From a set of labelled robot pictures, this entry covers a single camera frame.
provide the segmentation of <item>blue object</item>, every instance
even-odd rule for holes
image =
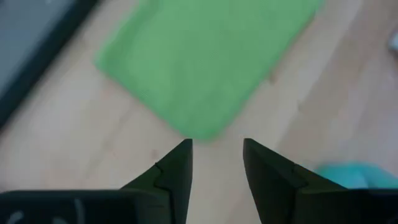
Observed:
[[[397,177],[378,166],[363,162],[325,164],[315,172],[348,189],[398,189]]]

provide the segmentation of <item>dark edge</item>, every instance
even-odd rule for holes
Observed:
[[[60,50],[71,39],[77,28],[99,1],[101,0],[76,1],[9,85],[8,90],[0,98],[1,131],[13,118],[13,112],[24,102],[29,91],[40,80],[46,69],[60,53]]]
[[[192,187],[192,172],[193,172],[193,141],[192,139],[185,139],[182,141],[178,146],[176,146],[173,151],[168,153],[163,159],[161,159],[159,162],[155,164],[155,166],[161,171],[162,175],[159,177],[159,179],[156,181],[155,186],[165,190],[169,193],[170,195],[170,208],[172,209],[173,214],[172,214],[172,223],[173,224],[183,224],[186,223],[187,221],[187,213],[188,213],[188,206],[189,206],[189,198],[190,198],[190,192],[191,192],[191,187]],[[181,192],[182,189],[178,189],[181,186],[170,186],[168,185],[169,177],[173,178],[176,177],[178,179],[184,179],[185,176],[176,176],[176,175],[170,175],[168,172],[164,169],[164,167],[173,169],[173,168],[179,168],[173,167],[176,165],[181,165],[178,164],[178,158],[187,158],[188,160],[184,161],[187,162],[186,165],[189,166],[189,170],[185,170],[189,173],[189,194],[184,195],[187,196],[187,198],[183,198],[186,200],[186,210],[183,211],[184,214],[180,214],[180,206],[177,206],[178,203],[184,203],[181,202],[181,200],[177,201],[178,196],[174,194],[173,192],[176,192],[176,190],[173,190],[171,188],[176,187],[178,193],[183,194],[184,192]]]
[[[249,188],[250,191],[252,192],[252,196],[254,197],[258,192],[253,192],[255,187],[252,186],[252,183],[250,183],[249,179],[249,173],[250,170],[250,160],[249,160],[249,155],[255,154],[257,157],[262,158],[262,161],[267,164],[267,167],[270,169],[273,169],[273,172],[279,174],[285,181],[290,183],[290,185],[296,189],[299,189],[300,187],[304,187],[307,185],[307,183],[301,179],[298,178],[296,175],[293,173],[293,168],[295,166],[295,163],[286,159],[285,157],[279,155],[278,153],[274,152],[273,150],[269,149],[268,147],[263,146],[262,144],[256,142],[253,139],[248,139],[246,138],[244,140],[243,144],[243,160],[244,160],[244,166],[246,170],[246,178],[249,182]],[[256,208],[257,212],[259,214],[259,218],[261,222],[266,222],[268,220],[264,219],[264,214],[263,211],[260,210],[257,206],[257,201],[261,200],[259,198],[253,198],[255,203],[256,203]],[[291,223],[292,220],[294,220],[294,208],[295,208],[295,200],[296,197],[292,195],[291,202],[288,204],[289,209],[288,209],[288,214],[286,221],[287,223]]]

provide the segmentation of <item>teal cloth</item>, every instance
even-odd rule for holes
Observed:
[[[316,173],[348,189],[398,189],[397,177],[372,164],[327,164]]]
[[[183,135],[213,138],[269,76],[319,5],[143,0],[109,38],[96,66]]]

